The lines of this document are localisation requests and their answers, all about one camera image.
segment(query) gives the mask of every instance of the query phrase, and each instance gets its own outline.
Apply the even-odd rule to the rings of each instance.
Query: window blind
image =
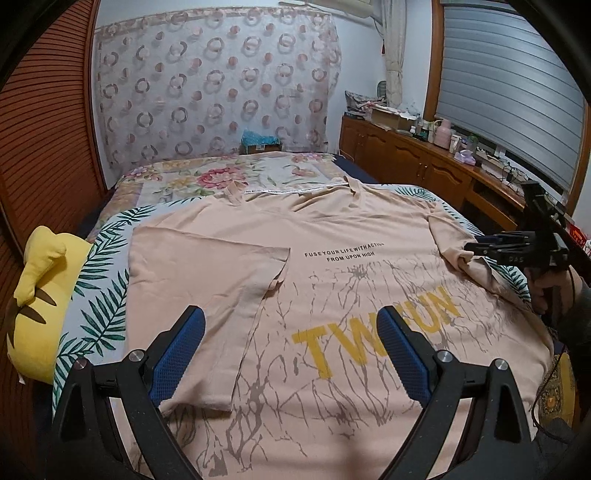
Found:
[[[520,156],[564,188],[579,155],[584,98],[521,16],[446,6],[437,115]]]

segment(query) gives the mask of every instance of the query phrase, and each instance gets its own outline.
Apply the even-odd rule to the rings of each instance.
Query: floral bedspread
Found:
[[[225,171],[224,173],[233,175],[235,172]],[[215,178],[227,178],[224,173],[215,173],[219,175]],[[468,232],[473,235],[482,234],[459,212],[428,190],[408,185],[377,187],[424,200],[441,202],[445,210]],[[280,193],[274,189],[265,190]],[[157,205],[137,206],[115,215],[99,232],[79,275],[66,312],[54,375],[54,411],[68,372],[76,358],[86,356],[96,365],[119,361],[126,353],[125,303],[129,284],[128,251],[134,227],[148,218],[182,208],[187,202],[192,201],[199,200],[196,197],[190,197]],[[486,260],[506,279],[508,285],[520,298],[525,301],[530,299],[527,281],[517,268],[500,267],[493,260]]]
[[[168,160],[138,167],[121,177],[87,240],[93,242],[117,213],[134,207],[205,197],[231,181],[247,188],[293,190],[328,183],[343,172],[334,156],[320,153],[267,152],[253,155]]]

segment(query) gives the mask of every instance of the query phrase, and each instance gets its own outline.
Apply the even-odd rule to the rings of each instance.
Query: box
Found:
[[[386,112],[373,108],[369,121],[386,130],[398,130],[400,128],[400,114],[397,112]]]
[[[280,143],[276,144],[263,144],[263,145],[245,145],[240,144],[240,155],[252,155],[254,153],[264,152],[280,152],[283,149],[283,145]]]
[[[370,122],[386,130],[410,130],[417,117],[395,108],[375,105],[371,112]]]

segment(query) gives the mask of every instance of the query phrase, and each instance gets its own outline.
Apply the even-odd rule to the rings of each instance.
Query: louvered wardrobe door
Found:
[[[0,219],[0,312],[4,313],[17,286],[22,265],[2,227]],[[35,458],[35,427],[31,414],[33,383],[20,383],[17,371],[8,359],[5,339],[9,328],[10,325],[6,324],[0,328],[0,465],[1,455],[7,453],[17,455],[24,464],[27,459]]]
[[[73,3],[0,91],[0,319],[33,229],[46,225],[56,233],[75,232],[105,195],[89,84],[98,3]],[[2,322],[0,329],[0,478],[8,475],[4,462],[37,470],[34,382],[19,383],[8,361],[9,327]]]
[[[21,248],[37,225],[74,232],[105,193],[90,120],[95,3],[72,5],[0,92],[1,199]]]

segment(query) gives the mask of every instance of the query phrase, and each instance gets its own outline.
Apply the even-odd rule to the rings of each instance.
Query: pink thermos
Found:
[[[435,143],[438,147],[449,149],[452,141],[452,123],[449,120],[443,120],[435,132]]]

